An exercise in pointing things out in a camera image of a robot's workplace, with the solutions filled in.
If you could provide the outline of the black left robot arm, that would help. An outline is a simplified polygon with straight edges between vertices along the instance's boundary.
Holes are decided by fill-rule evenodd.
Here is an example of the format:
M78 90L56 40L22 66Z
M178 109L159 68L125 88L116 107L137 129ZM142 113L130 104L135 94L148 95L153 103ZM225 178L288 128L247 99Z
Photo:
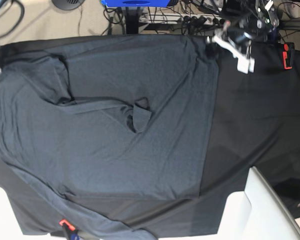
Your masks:
M215 44L229 51L237 59L237 70L248 74L254 72L252 43L265 42L280 21L272 0L243 0L238 2L238 11L231 13L226 8L220 12L224 22L206 38L208 44Z

